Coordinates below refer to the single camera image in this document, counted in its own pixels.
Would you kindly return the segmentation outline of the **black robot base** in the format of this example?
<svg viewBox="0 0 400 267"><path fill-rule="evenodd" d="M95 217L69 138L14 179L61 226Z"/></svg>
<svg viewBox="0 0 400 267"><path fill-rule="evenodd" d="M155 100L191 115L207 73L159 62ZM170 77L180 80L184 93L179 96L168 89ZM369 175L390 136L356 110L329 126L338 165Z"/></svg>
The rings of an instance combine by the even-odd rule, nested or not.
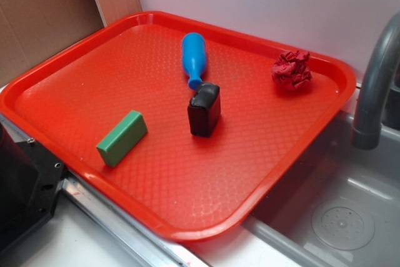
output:
<svg viewBox="0 0 400 267"><path fill-rule="evenodd" d="M64 163L39 142L15 142L1 126L1 254L53 216Z"/></svg>

